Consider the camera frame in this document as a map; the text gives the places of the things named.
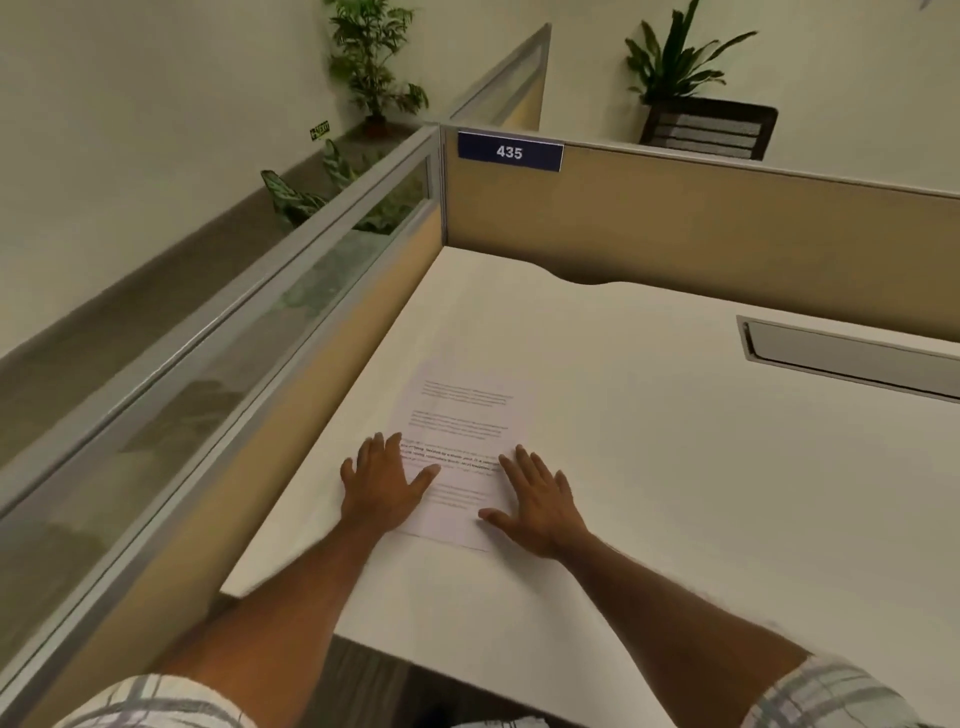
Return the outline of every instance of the shirt sleeve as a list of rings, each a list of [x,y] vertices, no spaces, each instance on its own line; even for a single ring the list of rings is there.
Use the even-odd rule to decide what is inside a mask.
[[[256,728],[218,692],[173,675],[138,675],[107,688],[55,728]]]
[[[742,728],[936,728],[860,667],[810,657],[747,713]]]

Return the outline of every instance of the hand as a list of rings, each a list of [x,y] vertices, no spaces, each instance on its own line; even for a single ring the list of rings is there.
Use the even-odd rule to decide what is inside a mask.
[[[439,472],[439,465],[431,465],[407,484],[400,456],[400,433],[392,435],[384,445],[383,434],[377,432],[360,446],[356,472],[350,458],[340,466],[346,490],[340,508],[341,522],[372,529],[379,538],[407,520]]]
[[[516,446],[516,462],[500,455],[500,465],[510,478],[519,503],[519,514],[511,518],[502,511],[484,508],[480,518],[503,531],[515,543],[537,556],[562,558],[583,537],[587,525],[573,504],[566,475],[550,474],[536,453],[528,455]]]

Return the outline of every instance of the number sign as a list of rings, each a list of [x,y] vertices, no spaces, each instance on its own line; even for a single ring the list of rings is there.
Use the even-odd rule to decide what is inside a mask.
[[[514,167],[531,167],[560,172],[564,145],[536,139],[518,139],[477,132],[457,133],[457,154],[461,159],[492,161]]]

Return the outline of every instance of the cubicle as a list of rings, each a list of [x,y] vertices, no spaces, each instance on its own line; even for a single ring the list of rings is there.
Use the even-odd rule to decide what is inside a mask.
[[[66,559],[86,543],[73,538],[78,509],[92,509],[84,528],[100,527],[90,503],[127,503],[68,583],[20,605],[31,618],[19,631],[0,624],[12,634],[0,724],[52,724],[204,619],[442,245],[581,283],[646,283],[960,342],[960,199],[544,137],[549,41],[545,26],[0,473],[0,538],[9,553],[24,549],[21,561],[45,547]],[[562,163],[545,171],[462,158],[461,133],[559,146]],[[336,296],[278,326],[284,296],[338,246],[361,244],[351,229],[419,170],[426,199],[392,236],[363,243],[366,262],[337,281]],[[211,389],[213,380],[230,382],[228,391]],[[197,423],[200,436],[178,439]],[[176,456],[157,453],[158,433]],[[54,544],[32,530],[38,523],[71,538]],[[36,571],[13,566],[0,591],[25,594]]]

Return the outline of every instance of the forearm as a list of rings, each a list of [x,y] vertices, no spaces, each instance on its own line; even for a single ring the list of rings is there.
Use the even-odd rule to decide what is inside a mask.
[[[163,658],[232,700],[258,728],[291,728],[324,667],[333,628],[378,534],[340,523],[294,563]]]
[[[561,561],[627,647],[678,728],[738,728],[807,657],[802,647],[736,617],[585,535]]]

